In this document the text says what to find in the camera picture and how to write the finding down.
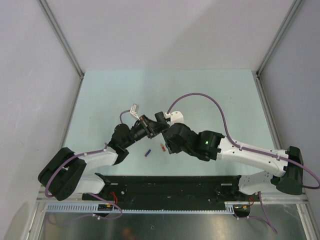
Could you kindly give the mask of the black remote control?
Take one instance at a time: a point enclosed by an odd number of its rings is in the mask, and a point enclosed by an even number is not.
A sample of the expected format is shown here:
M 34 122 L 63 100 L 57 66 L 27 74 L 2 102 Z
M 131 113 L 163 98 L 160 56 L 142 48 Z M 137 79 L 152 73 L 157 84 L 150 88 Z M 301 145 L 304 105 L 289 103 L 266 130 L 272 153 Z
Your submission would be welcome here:
M 154 116 L 155 116 L 155 119 L 156 119 L 156 121 L 158 123 L 161 123 L 161 124 L 164 124 L 164 125 L 168 124 L 167 120 L 165 118 L 165 115 L 164 115 L 164 113 L 162 111 L 155 113 Z

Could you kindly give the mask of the red yellow battery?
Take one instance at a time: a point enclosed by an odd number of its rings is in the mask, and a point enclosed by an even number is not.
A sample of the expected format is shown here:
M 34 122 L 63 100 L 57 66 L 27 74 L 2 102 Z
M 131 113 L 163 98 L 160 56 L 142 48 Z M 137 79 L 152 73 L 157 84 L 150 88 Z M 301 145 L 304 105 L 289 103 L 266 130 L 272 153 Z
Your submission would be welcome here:
M 162 143 L 160 144 L 160 146 L 161 146 L 163 152 L 166 152 L 166 148 L 165 148 L 165 146 L 164 146 Z

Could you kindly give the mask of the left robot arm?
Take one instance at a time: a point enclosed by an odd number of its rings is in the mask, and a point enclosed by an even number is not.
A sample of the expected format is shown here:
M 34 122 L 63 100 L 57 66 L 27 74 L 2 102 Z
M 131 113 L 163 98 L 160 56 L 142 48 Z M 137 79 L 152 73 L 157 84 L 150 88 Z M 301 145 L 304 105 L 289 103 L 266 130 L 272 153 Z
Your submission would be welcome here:
M 151 120 L 142 115 L 132 127 L 118 124 L 102 149 L 75 153 L 68 147 L 61 148 L 38 175 L 45 196 L 63 201 L 73 193 L 92 193 L 100 200 L 107 199 L 111 188 L 92 171 L 120 164 L 129 155 L 128 147 L 144 137 L 152 139 L 169 127 L 170 118 L 165 113 L 154 116 L 155 120 Z

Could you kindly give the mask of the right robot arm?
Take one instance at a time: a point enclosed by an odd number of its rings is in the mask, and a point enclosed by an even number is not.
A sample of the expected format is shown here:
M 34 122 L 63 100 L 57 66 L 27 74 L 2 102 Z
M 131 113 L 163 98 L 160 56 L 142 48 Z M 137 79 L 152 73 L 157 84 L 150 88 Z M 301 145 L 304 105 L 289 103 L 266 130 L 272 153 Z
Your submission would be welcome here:
M 237 184 L 230 188 L 231 196 L 237 201 L 273 189 L 296 196 L 303 192 L 303 158 L 298 147 L 257 149 L 247 144 L 231 143 L 226 136 L 214 131 L 196 133 L 183 123 L 174 123 L 162 135 L 170 154 L 185 152 L 205 162 L 234 161 L 260 169 L 259 173 L 240 176 Z

